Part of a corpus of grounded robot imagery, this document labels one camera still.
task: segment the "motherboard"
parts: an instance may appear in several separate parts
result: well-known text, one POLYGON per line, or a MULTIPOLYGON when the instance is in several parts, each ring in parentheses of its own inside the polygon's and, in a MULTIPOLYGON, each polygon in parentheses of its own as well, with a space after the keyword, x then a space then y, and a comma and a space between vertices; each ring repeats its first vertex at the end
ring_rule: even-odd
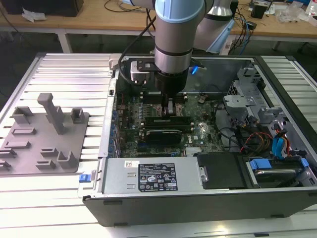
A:
POLYGON ((168 118, 159 99, 141 95, 119 106, 122 158, 193 156, 224 150, 212 120, 215 103, 207 95, 180 95, 175 116, 168 118))

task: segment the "workbench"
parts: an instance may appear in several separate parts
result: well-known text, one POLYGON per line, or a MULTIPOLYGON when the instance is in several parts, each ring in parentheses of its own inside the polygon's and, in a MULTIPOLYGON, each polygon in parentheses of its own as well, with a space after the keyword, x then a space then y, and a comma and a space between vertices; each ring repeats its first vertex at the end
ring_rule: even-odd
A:
MULTIPOLYGON (((52 92, 54 104, 61 106, 63 112, 70 112, 73 107, 82 107, 90 114, 79 169, 75 174, 0 178, 1 237, 183 238, 255 237, 255 234, 289 238, 316 237, 317 205, 289 218, 131 227, 100 226, 79 198, 83 189, 88 192, 93 185, 80 184, 78 180, 81 173, 97 167, 112 76, 109 58, 110 54, 39 55, 0 112, 0 145, 14 123, 10 115, 16 106, 28 106, 33 113, 45 112, 37 103, 41 92, 52 92)), ((295 61, 289 61, 286 57, 263 59, 316 129, 316 83, 295 61)), ((270 89, 266 91, 274 105, 278 106, 274 94, 270 89)))
MULTIPOLYGON (((247 11, 247 7, 244 6, 248 2, 248 0, 240 0, 239 9, 247 20, 258 24, 251 37, 252 40, 317 42, 317 27, 304 21, 279 23, 272 15, 264 16, 263 19, 251 18, 251 12, 247 11)), ((7 17, 21 32, 56 33, 64 53, 72 52, 68 34, 139 35, 145 28, 146 14, 111 12, 104 8, 104 3, 105 0, 85 0, 77 17, 47 16, 46 21, 34 23, 27 21, 21 15, 7 15, 7 17)), ((110 9, 120 10, 115 1, 110 2, 107 6, 110 9)), ((3 16, 0 17, 0 31, 14 31, 3 16)), ((228 54, 228 47, 240 33, 241 26, 235 24, 221 51, 222 55, 228 54)))

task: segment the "power supply label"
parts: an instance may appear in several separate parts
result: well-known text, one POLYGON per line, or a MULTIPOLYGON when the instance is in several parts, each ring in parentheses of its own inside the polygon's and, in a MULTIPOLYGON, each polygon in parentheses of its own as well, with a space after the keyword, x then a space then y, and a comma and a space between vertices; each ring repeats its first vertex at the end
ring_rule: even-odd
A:
POLYGON ((139 164, 139 190, 177 191, 175 164, 139 164))

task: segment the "blue connector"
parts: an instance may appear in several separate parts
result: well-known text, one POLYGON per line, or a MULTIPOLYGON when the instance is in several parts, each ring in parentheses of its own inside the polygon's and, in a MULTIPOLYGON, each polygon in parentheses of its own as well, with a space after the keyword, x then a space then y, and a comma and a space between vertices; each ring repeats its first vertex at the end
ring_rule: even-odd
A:
POLYGON ((83 183, 83 182, 91 182, 91 175, 85 175, 82 174, 79 176, 79 182, 83 183))
POLYGON ((301 158, 301 162, 305 168, 309 166, 308 161, 305 158, 301 158))
POLYGON ((285 141, 282 137, 274 137, 272 144, 272 152, 273 155, 278 157, 280 160, 284 160, 285 158, 282 156, 282 150, 284 147, 285 141))
POLYGON ((250 161, 252 170, 272 169, 272 166, 268 159, 258 158, 250 161))
POLYGON ((195 74, 197 73, 198 69, 199 69, 199 67, 198 67, 198 66, 195 66, 195 67, 193 68, 192 75, 195 75, 195 74))

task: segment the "gray floor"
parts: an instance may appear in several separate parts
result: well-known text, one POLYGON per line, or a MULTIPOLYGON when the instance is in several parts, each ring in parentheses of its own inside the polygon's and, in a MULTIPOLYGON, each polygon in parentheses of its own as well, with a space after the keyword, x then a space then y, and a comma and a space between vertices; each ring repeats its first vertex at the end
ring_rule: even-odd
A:
MULTIPOLYGON (((121 53, 135 36, 97 36, 70 35, 75 53, 121 53)), ((317 79, 317 46, 304 47, 302 54, 297 50, 303 43, 283 42, 278 51, 271 48, 274 42, 250 41, 242 55, 248 56, 294 56, 306 71, 317 79)), ((131 49, 130 53, 148 54, 153 50, 154 42, 143 37, 131 49)), ((0 108, 4 106, 19 80, 24 75, 37 52, 61 53, 55 34, 25 33, 23 37, 14 34, 14 42, 0 42, 0 108)))

